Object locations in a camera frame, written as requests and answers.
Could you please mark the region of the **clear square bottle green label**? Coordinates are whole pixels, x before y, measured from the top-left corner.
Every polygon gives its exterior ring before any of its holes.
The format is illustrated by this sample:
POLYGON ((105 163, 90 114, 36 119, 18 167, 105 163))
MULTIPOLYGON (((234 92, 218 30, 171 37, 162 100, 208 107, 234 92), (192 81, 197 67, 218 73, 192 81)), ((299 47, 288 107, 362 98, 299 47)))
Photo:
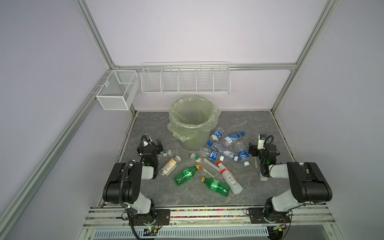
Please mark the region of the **clear square bottle green label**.
POLYGON ((160 154, 158 154, 159 157, 169 157, 172 155, 172 151, 171 150, 165 150, 165 151, 162 151, 160 154))

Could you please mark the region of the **small bottle green white cap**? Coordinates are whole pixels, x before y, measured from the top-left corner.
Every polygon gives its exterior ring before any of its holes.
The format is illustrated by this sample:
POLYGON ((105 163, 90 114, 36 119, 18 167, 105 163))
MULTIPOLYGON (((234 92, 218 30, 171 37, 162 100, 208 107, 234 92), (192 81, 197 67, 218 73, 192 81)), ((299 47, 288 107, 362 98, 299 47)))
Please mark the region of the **small bottle green white cap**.
POLYGON ((259 177, 260 177, 260 181, 262 181, 262 182, 266 182, 268 180, 267 177, 263 176, 261 171, 259 171, 259 177))

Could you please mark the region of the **clear bottle orange label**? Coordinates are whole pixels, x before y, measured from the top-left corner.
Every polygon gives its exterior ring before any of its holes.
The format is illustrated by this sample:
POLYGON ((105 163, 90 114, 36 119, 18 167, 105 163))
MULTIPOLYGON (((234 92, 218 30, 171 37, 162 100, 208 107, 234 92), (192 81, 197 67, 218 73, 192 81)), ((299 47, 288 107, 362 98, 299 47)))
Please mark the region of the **clear bottle orange label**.
POLYGON ((171 158, 161 169, 160 169, 160 174, 162 176, 169 176, 173 170, 176 169, 177 163, 181 161, 180 156, 175 156, 171 158))

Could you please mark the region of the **slim clear bottle silver cap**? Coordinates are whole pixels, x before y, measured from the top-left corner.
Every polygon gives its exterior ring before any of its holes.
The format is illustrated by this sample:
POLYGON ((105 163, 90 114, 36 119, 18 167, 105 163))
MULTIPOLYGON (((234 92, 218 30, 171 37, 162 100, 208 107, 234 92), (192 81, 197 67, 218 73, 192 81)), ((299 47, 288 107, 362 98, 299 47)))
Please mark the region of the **slim clear bottle silver cap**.
POLYGON ((210 175, 211 177, 216 177, 220 173, 220 169, 216 167, 213 163, 211 163, 209 160, 205 158, 199 157, 197 154, 192 153, 190 156, 191 160, 198 163, 198 165, 201 166, 203 171, 210 175))

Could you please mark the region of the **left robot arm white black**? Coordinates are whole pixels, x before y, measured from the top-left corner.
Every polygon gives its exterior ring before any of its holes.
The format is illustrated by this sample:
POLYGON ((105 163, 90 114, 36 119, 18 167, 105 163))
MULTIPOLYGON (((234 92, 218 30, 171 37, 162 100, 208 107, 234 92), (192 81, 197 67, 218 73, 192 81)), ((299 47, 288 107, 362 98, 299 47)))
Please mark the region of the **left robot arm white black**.
POLYGON ((154 201, 141 193, 142 180, 153 180, 159 173, 158 154, 161 144, 140 146, 140 161, 116 163, 103 189, 103 200, 118 204, 127 213, 127 220, 149 225, 156 222, 154 201))

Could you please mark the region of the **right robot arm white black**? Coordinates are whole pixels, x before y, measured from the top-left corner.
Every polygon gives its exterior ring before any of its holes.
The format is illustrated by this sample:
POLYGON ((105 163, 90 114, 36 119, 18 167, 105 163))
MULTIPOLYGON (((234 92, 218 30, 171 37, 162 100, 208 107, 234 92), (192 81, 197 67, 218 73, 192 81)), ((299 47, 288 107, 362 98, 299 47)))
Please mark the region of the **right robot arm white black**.
POLYGON ((290 189, 282 194, 267 199, 262 210, 263 219, 268 223, 284 220, 288 213, 296 208, 310 204, 329 202, 333 192, 326 178, 316 163, 287 162, 276 163, 270 159, 278 154, 274 153, 276 146, 267 144, 263 149, 249 144, 249 153, 258 157, 260 172, 264 178, 287 179, 290 189))

